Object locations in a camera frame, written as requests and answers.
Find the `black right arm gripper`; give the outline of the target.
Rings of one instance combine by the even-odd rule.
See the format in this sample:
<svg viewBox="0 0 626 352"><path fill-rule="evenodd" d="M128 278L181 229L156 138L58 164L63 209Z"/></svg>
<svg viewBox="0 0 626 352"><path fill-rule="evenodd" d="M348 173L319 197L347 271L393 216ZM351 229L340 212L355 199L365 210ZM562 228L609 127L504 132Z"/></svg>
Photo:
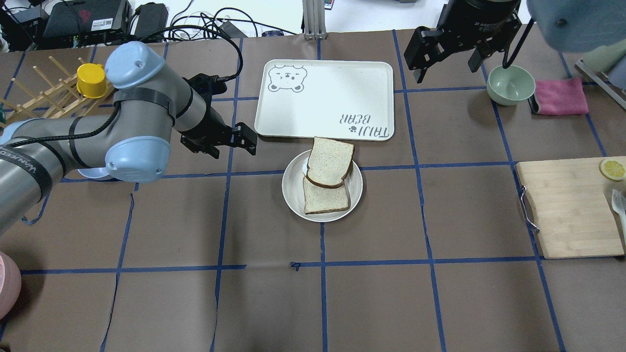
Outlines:
<svg viewBox="0 0 626 352"><path fill-rule="evenodd" d="M494 53L508 53L521 28L519 0L450 0L436 27L419 26L405 49L404 59L422 83L427 70L452 54L472 50L468 67L478 71Z"/></svg>

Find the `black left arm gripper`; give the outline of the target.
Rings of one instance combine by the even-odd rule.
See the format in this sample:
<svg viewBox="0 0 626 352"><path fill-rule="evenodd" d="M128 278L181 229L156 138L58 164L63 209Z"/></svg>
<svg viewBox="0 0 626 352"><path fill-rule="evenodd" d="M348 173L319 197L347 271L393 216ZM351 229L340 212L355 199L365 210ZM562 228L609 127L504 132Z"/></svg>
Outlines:
<svg viewBox="0 0 626 352"><path fill-rule="evenodd" d="M192 153L209 154L219 159L218 146L245 149L250 155L257 155L258 134L244 122L230 127L214 118L204 118L194 129L181 133L181 144Z"/></svg>

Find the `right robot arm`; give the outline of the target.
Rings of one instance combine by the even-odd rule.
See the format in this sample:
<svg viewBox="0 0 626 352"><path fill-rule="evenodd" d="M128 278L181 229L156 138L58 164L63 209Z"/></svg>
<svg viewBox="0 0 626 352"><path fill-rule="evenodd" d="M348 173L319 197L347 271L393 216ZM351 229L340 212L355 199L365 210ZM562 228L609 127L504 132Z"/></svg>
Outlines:
<svg viewBox="0 0 626 352"><path fill-rule="evenodd" d="M404 60L421 83L427 71L452 54L472 51L468 67L478 71L495 53L512 66L530 31L537 27L552 49L586 53L625 38L623 0L528 0L530 20L522 25L519 0L450 0L436 27L420 26L405 48Z"/></svg>

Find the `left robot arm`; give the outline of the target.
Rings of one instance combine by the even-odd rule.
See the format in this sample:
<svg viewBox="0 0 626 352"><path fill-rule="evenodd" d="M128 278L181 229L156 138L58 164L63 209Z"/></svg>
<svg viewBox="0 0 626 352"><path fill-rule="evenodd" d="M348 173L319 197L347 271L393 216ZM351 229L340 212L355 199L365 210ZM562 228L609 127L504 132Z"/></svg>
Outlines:
<svg viewBox="0 0 626 352"><path fill-rule="evenodd" d="M228 126L212 108L226 77L183 78L142 42L117 47L104 65L115 89L110 114L11 123L1 134L0 220L6 232L71 170L104 169L123 182L154 182L166 172L173 131L193 153L219 158L219 146L257 152L245 123Z"/></svg>

